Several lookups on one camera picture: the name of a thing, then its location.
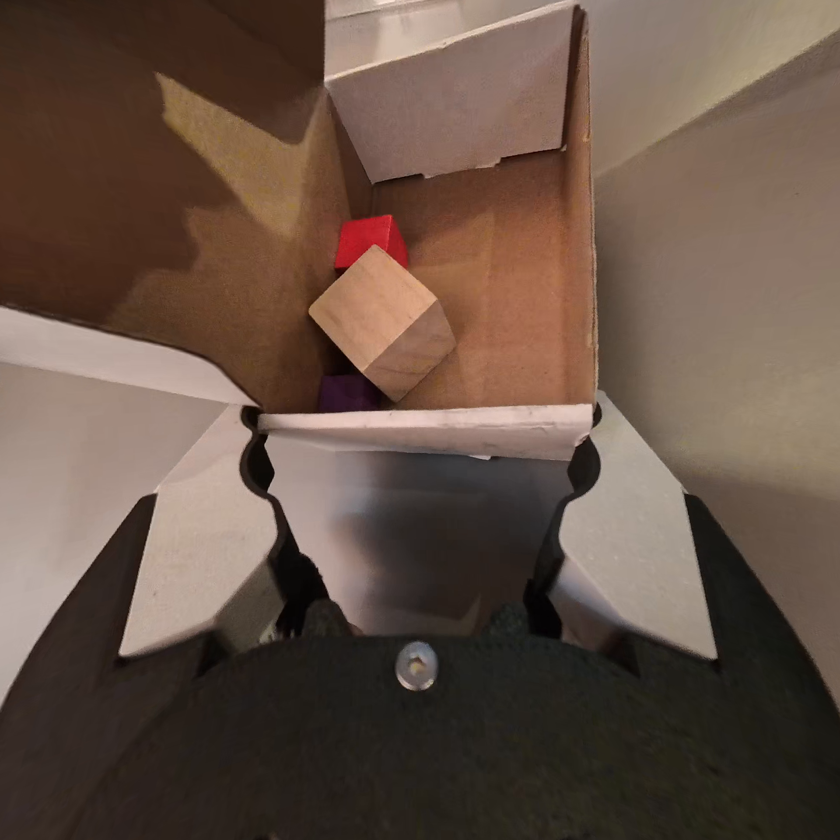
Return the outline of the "red cube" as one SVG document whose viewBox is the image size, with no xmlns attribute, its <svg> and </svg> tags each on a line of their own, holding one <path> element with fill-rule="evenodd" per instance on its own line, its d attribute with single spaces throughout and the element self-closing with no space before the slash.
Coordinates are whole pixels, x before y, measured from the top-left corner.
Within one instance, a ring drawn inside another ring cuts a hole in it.
<svg viewBox="0 0 840 840">
<path fill-rule="evenodd" d="M 371 247 L 377 246 L 408 269 L 408 252 L 393 215 L 350 220 L 341 227 L 333 266 L 338 274 L 350 268 Z"/>
</svg>

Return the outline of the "white cardboard box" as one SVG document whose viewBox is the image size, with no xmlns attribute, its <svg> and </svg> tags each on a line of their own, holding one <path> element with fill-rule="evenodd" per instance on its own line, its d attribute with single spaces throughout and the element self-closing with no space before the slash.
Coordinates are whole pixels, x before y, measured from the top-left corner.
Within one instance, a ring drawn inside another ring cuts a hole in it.
<svg viewBox="0 0 840 840">
<path fill-rule="evenodd" d="M 375 53 L 335 2 L 2 2 L 2 361 L 326 441 L 565 460 L 597 383 L 589 19 L 467 3 Z M 457 346 L 315 414 L 340 230 L 394 216 Z"/>
</svg>

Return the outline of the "wooden block with blue face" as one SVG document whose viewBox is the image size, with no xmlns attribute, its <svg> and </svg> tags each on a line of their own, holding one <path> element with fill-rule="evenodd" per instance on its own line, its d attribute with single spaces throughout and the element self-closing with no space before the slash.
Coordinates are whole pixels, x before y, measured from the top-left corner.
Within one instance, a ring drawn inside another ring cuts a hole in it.
<svg viewBox="0 0 840 840">
<path fill-rule="evenodd" d="M 308 314 L 392 403 L 456 347 L 441 302 L 377 245 L 355 260 Z"/>
</svg>

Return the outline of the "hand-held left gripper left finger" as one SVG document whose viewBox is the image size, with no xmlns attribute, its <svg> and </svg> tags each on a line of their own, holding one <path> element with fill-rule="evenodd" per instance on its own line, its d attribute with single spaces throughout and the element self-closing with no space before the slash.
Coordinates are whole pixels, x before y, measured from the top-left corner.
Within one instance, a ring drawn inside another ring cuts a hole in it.
<svg viewBox="0 0 840 840">
<path fill-rule="evenodd" d="M 233 654 L 268 640 L 286 603 L 272 563 L 288 526 L 257 416 L 226 407 L 156 489 L 122 658 L 203 634 Z"/>
</svg>

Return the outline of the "purple cube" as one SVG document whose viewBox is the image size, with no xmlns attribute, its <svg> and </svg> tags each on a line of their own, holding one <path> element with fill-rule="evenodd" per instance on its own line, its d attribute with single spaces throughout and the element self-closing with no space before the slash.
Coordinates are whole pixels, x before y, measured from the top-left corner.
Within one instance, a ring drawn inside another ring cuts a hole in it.
<svg viewBox="0 0 840 840">
<path fill-rule="evenodd" d="M 378 410 L 382 393 L 362 373 L 324 375 L 318 394 L 319 413 L 361 413 Z"/>
</svg>

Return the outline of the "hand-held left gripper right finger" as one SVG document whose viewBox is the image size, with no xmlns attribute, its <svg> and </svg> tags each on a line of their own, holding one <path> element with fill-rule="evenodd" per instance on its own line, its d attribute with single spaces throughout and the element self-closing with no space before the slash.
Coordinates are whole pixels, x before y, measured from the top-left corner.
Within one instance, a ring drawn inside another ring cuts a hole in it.
<svg viewBox="0 0 840 840">
<path fill-rule="evenodd" d="M 571 453 L 525 589 L 530 627 L 607 651 L 635 634 L 718 658 L 684 487 L 605 393 L 596 406 L 530 406 L 533 452 Z"/>
</svg>

